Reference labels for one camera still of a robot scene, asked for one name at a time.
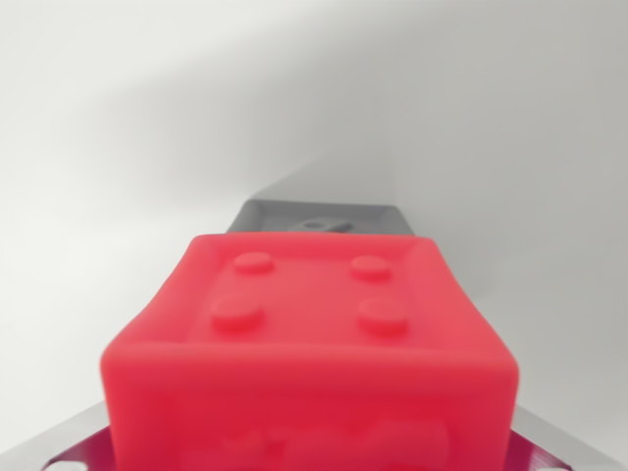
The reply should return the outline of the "black-padded silver gripper right finger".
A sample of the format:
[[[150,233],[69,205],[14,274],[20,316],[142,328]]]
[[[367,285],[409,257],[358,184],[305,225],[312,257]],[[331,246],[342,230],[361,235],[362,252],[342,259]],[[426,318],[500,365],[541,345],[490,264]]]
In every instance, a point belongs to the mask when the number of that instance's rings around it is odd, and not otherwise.
[[[505,470],[618,470],[619,462],[517,406]]]

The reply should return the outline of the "black-padded silver gripper left finger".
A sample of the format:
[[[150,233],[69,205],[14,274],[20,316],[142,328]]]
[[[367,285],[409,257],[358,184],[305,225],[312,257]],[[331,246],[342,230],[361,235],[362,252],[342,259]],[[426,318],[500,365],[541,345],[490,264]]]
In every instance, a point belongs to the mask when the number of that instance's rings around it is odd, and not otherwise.
[[[82,470],[116,469],[103,402],[1,454],[2,470],[51,470],[59,462]]]

